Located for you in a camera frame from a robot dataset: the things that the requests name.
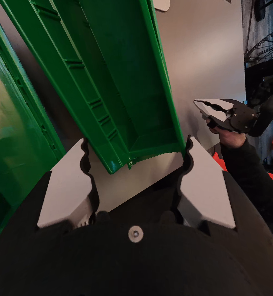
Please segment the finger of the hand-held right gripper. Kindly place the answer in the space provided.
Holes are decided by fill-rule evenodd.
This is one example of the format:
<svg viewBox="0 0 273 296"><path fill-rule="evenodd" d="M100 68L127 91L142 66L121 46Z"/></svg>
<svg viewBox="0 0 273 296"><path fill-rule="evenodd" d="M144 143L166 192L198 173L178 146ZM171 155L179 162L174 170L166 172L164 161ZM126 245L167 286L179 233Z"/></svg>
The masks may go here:
<svg viewBox="0 0 273 296"><path fill-rule="evenodd" d="M234 103L230 103L222 99L196 99L193 102L197 107L198 107L198 103L201 103L201 106L204 105L207 107L211 107L215 111L222 111L222 112L228 112L234 106Z"/></svg>
<svg viewBox="0 0 273 296"><path fill-rule="evenodd" d="M230 104L196 104L203 118L210 116L224 122L227 119L226 113L230 110Z"/></svg>

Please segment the person's right hand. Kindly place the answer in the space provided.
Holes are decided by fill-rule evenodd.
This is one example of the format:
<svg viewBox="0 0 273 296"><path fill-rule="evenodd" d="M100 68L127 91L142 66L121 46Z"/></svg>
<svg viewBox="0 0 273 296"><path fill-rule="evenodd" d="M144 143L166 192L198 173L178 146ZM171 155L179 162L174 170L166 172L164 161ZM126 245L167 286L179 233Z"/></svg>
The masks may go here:
<svg viewBox="0 0 273 296"><path fill-rule="evenodd" d="M245 134L230 132L228 130L220 129L218 127L209 128L209 130L213 134L218 134L220 143L227 148L231 148L231 149L240 148L246 141Z"/></svg>

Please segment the person's right forearm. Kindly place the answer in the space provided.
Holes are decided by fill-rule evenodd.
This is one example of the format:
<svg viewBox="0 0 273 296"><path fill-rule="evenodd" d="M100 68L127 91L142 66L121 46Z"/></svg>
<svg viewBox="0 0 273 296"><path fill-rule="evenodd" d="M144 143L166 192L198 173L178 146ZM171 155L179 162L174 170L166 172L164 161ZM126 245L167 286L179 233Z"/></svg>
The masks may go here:
<svg viewBox="0 0 273 296"><path fill-rule="evenodd" d="M273 233L273 180L246 139L241 147L231 148L221 140L226 168L261 214Z"/></svg>

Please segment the green plastic bin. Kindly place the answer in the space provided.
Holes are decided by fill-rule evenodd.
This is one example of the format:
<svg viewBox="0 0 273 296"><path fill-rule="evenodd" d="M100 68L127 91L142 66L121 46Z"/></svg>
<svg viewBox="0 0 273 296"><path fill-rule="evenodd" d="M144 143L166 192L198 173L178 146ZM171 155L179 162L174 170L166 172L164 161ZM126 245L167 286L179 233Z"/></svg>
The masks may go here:
<svg viewBox="0 0 273 296"><path fill-rule="evenodd" d="M65 153L0 24L0 234L43 174Z"/></svg>
<svg viewBox="0 0 273 296"><path fill-rule="evenodd" d="M183 152L152 1L0 1L109 174Z"/></svg>

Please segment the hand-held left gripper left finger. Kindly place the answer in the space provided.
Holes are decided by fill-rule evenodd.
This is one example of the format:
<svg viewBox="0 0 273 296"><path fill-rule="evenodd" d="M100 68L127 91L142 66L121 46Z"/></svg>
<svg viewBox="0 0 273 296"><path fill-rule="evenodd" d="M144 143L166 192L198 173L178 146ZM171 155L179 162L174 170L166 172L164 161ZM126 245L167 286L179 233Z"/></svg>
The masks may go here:
<svg viewBox="0 0 273 296"><path fill-rule="evenodd" d="M73 228L94 223L99 196L90 168L88 140L83 138L51 169L39 228L62 221Z"/></svg>

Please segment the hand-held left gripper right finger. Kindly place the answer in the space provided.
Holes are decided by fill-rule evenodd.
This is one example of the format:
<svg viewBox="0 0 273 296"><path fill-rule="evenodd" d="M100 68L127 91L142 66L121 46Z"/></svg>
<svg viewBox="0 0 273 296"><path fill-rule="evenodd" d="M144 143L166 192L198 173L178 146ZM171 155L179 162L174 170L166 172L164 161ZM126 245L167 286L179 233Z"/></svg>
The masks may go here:
<svg viewBox="0 0 273 296"><path fill-rule="evenodd" d="M204 222L212 222L235 229L225 171L192 135L187 137L183 156L172 204L178 223L200 228Z"/></svg>

